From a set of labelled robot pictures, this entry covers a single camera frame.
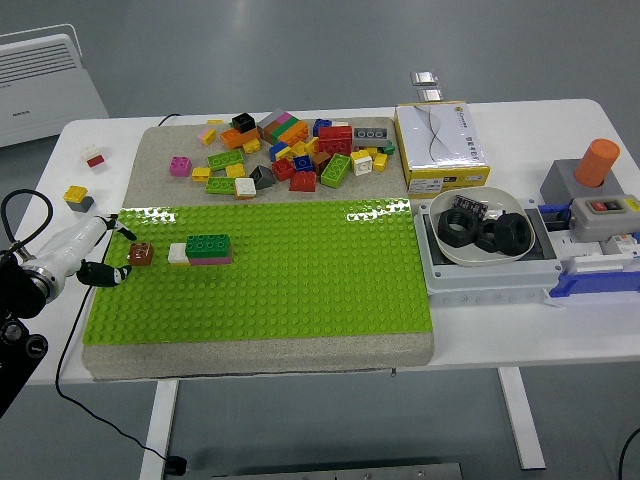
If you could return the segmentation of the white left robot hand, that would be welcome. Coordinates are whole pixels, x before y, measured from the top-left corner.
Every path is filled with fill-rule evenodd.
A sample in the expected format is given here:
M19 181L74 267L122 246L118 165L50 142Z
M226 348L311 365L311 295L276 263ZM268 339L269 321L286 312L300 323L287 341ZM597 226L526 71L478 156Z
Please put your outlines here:
M76 274L84 260L108 231L117 231L130 241L137 236L118 220L117 214L88 216L55 234L23 269L43 281L49 296L56 298L68 277Z

